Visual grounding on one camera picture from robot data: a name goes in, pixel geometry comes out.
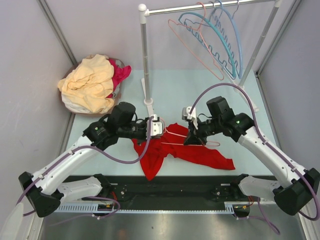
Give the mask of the red t shirt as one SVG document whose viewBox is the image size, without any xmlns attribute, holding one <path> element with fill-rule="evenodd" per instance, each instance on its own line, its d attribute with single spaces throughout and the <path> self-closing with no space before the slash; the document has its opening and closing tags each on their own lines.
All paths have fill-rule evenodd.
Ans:
<svg viewBox="0 0 320 240">
<path fill-rule="evenodd" d="M 188 130 L 178 123 L 166 127 L 163 136 L 152 139 L 142 159 L 128 168 L 129 176 L 209 176 L 236 170 L 234 161 L 225 157 L 218 141 L 207 145 L 184 145 Z"/>
</svg>

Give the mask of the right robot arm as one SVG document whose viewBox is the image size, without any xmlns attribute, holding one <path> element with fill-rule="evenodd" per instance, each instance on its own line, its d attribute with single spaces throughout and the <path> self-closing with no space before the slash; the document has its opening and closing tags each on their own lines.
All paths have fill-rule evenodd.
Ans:
<svg viewBox="0 0 320 240">
<path fill-rule="evenodd" d="M 234 114 L 224 97 L 215 97 L 206 105 L 211 114 L 206 121 L 196 116 L 195 108 L 183 108 L 182 119 L 188 122 L 184 144 L 206 145 L 209 136 L 222 133 L 249 150 L 275 177 L 275 180 L 265 180 L 241 174 L 230 188 L 235 200 L 255 196 L 275 201 L 290 216 L 297 214 L 312 200 L 320 184 L 320 173 L 315 168 L 307 170 L 265 139 L 264 135 L 258 135 L 254 120 L 245 113 Z"/>
</svg>

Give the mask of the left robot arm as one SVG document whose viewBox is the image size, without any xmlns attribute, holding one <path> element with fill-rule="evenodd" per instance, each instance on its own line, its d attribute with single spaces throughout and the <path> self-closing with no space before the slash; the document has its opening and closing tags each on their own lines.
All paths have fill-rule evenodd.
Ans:
<svg viewBox="0 0 320 240">
<path fill-rule="evenodd" d="M 23 193 L 17 202 L 21 203 L 23 198 L 27 198 L 33 213 L 45 218 L 65 202 L 82 198 L 107 199 L 111 188 L 102 174 L 74 182 L 65 180 L 96 154 L 124 165 L 140 162 L 147 152 L 152 134 L 157 132 L 153 127 L 155 120 L 155 115 L 139 119 L 133 104 L 120 102 L 111 113 L 92 122 L 77 141 L 51 163 L 34 173 L 23 172 L 18 177 Z M 108 154 L 106 149 L 115 145 L 120 138 L 145 142 L 142 153 L 131 161 Z"/>
</svg>

